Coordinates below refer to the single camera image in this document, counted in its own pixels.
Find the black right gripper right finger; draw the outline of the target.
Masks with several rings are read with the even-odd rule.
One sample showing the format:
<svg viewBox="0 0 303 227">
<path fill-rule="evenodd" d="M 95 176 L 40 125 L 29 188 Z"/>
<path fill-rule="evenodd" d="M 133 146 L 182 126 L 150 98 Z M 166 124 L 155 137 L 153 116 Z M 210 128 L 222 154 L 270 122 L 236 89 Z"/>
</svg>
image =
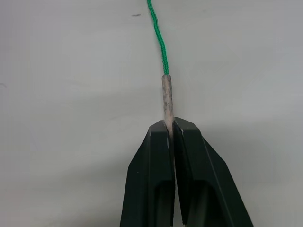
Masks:
<svg viewBox="0 0 303 227">
<path fill-rule="evenodd" d="M 174 120 L 174 157 L 182 222 L 187 227 L 251 227 L 225 161 L 191 122 Z"/>
</svg>

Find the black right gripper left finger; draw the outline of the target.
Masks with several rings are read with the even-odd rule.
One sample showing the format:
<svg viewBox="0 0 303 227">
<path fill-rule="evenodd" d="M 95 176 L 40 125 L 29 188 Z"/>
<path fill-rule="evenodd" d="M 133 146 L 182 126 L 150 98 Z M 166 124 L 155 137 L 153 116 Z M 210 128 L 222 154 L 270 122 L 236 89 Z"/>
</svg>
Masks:
<svg viewBox="0 0 303 227">
<path fill-rule="evenodd" d="M 120 226 L 173 225 L 175 172 L 164 121 L 149 127 L 126 176 Z"/>
</svg>

